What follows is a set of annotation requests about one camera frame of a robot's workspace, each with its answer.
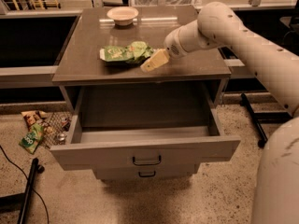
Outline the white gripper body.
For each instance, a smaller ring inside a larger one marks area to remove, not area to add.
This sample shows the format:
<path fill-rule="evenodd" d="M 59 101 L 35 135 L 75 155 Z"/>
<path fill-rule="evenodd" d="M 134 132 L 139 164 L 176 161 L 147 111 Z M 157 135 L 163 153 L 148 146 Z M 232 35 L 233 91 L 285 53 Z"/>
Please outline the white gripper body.
<path fill-rule="evenodd" d="M 183 28 L 177 28 L 166 36 L 164 40 L 164 48 L 172 58 L 181 58 L 189 53 L 189 42 L 187 33 Z"/>

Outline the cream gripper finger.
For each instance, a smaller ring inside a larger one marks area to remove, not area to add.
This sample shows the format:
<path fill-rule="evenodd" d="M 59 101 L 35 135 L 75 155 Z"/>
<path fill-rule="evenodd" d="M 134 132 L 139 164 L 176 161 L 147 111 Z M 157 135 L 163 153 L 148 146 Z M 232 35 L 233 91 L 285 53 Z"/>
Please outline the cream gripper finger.
<path fill-rule="evenodd" d="M 154 53 L 142 63 L 140 66 L 143 72 L 150 72 L 167 64 L 170 60 L 170 56 L 165 49 L 157 49 Z"/>

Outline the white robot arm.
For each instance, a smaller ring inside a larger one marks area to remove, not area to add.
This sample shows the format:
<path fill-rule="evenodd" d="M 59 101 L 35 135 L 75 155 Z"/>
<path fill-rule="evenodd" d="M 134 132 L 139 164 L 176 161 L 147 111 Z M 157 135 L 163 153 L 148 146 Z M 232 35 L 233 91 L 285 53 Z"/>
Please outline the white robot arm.
<path fill-rule="evenodd" d="M 266 142 L 257 173 L 251 224 L 299 224 L 299 57 L 252 32 L 225 4 L 203 6 L 172 31 L 142 65 L 152 71 L 196 50 L 230 49 L 292 118 Z"/>

